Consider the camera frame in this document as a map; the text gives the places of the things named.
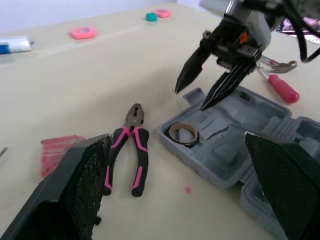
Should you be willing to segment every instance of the hammer head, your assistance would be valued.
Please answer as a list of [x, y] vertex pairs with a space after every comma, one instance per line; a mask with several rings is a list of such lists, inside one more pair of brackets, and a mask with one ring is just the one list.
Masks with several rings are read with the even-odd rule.
[[288, 63], [281, 62], [278, 66], [273, 65], [270, 73], [273, 74], [285, 74], [298, 66], [296, 61], [290, 61]]

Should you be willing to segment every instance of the roll of tape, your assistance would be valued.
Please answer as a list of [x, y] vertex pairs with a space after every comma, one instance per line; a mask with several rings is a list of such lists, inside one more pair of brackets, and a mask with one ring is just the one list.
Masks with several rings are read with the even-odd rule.
[[[184, 130], [187, 130], [188, 132], [190, 132], [193, 135], [193, 138], [190, 141], [180, 141], [179, 139], [176, 139], [176, 132], [181, 129], [184, 129]], [[169, 128], [167, 135], [175, 143], [184, 145], [190, 149], [193, 148], [199, 140], [199, 133], [198, 133], [197, 129], [195, 129], [193, 126], [191, 126], [189, 124], [181, 123], [181, 122], [172, 125]]]

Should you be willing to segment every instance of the beige table surface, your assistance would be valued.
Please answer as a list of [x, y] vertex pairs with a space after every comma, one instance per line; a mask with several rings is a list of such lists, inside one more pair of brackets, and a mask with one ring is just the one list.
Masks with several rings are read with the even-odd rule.
[[[150, 23], [156, 8], [172, 16]], [[35, 49], [0, 56], [0, 235], [19, 212], [40, 177], [40, 141], [66, 135], [93, 137], [113, 133], [133, 103], [141, 103], [150, 131], [149, 171], [140, 198], [131, 196], [136, 149], [129, 141], [118, 156], [114, 191], [101, 202], [101, 225], [94, 240], [273, 240], [240, 205], [241, 185], [220, 190], [203, 180], [161, 144], [157, 128], [183, 111], [183, 94], [205, 92], [223, 73], [211, 57], [198, 79], [174, 94], [183, 64], [205, 29], [219, 18], [174, 3], [66, 22], [12, 33], [28, 35]], [[76, 41], [72, 28], [92, 26], [98, 37]], [[315, 44], [309, 44], [315, 50]], [[273, 34], [266, 50], [281, 62], [299, 59], [296, 39]], [[320, 121], [320, 58], [282, 76], [301, 95], [287, 106], [293, 116]], [[255, 72], [242, 85], [278, 103], [284, 102]], [[186, 194], [190, 186], [191, 194]]]

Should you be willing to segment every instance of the pink and black pliers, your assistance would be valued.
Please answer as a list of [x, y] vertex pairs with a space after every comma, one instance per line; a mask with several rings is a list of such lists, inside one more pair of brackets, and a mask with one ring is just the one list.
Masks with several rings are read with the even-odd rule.
[[136, 170], [131, 194], [140, 197], [145, 189], [145, 182], [148, 172], [148, 146], [149, 132], [142, 127], [144, 123], [144, 111], [141, 104], [135, 103], [129, 110], [125, 124], [113, 133], [113, 145], [107, 163], [106, 178], [104, 182], [103, 195], [110, 195], [116, 158], [132, 134], [138, 154], [138, 167]]

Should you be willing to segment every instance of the gray plastic case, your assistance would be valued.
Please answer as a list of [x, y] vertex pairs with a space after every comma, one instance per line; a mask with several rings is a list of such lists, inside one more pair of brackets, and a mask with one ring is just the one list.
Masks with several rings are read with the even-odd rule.
[[[243, 208], [280, 239], [287, 240], [261, 190], [244, 142], [244, 132], [296, 142], [320, 162], [320, 124], [306, 117], [294, 120], [289, 109], [241, 86], [206, 111], [199, 111], [205, 99], [200, 88], [183, 97], [190, 107], [161, 125], [161, 141], [182, 162], [218, 188], [226, 189], [237, 181], [243, 182]], [[175, 123], [190, 124], [197, 129], [199, 141], [194, 147], [188, 148], [167, 137], [168, 129]]]

